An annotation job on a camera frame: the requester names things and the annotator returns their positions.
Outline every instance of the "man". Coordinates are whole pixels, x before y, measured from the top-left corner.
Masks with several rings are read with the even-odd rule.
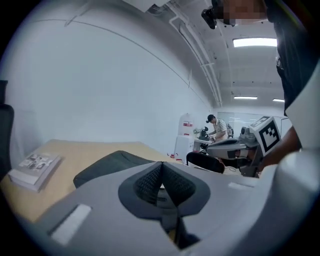
[[[216,118],[213,114],[208,115],[208,120],[206,123],[213,124],[214,131],[209,133],[210,135],[215,135],[215,141],[221,141],[228,139],[228,130],[227,130],[227,124],[225,121],[223,121],[220,118]]]
[[[286,109],[304,89],[319,60],[317,44],[310,36],[313,23],[315,24],[310,11],[316,10],[310,8],[310,3],[312,4],[311,1],[299,0],[223,0],[223,13],[219,13],[219,19],[240,19],[243,21],[240,21],[240,24],[266,18],[274,24],[279,54],[276,68],[284,91],[285,116]],[[298,135],[292,126],[279,145],[264,157],[258,171],[261,172],[266,166],[278,164],[286,155],[300,148]]]

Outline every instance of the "fluorescent light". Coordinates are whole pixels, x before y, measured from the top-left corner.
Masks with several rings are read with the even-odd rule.
[[[236,100],[256,100],[256,99],[258,99],[258,97],[247,97],[247,96],[245,96],[245,97],[243,97],[243,96],[235,96],[234,98]]]
[[[233,39],[234,47],[242,46],[273,46],[277,47],[277,39],[275,38],[241,38]]]
[[[278,98],[274,98],[273,101],[274,101],[274,102],[285,102],[284,99],[278,99]]]

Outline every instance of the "striped shirt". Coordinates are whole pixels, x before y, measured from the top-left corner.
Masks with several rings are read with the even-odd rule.
[[[213,125],[214,130],[216,131],[215,135],[218,135],[219,133],[225,132],[225,135],[221,137],[221,140],[228,139],[228,131],[227,131],[227,124],[224,120],[217,118],[216,123]]]

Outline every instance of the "table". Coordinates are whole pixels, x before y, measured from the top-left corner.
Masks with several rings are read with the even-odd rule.
[[[193,151],[200,151],[201,148],[200,148],[200,145],[201,144],[212,144],[213,142],[211,140],[202,140],[202,139],[198,139],[198,138],[195,138],[194,139],[194,145],[193,145]]]
[[[74,177],[102,157],[122,150],[152,161],[176,162],[141,142],[73,142],[53,139],[35,152],[58,154],[62,160],[39,193],[17,186],[6,175],[1,190],[12,211],[35,222],[50,206],[74,191]]]

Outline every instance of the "book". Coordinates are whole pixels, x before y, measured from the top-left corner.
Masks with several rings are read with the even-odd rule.
[[[17,168],[9,171],[9,178],[15,184],[39,192],[60,159],[58,155],[32,153]]]

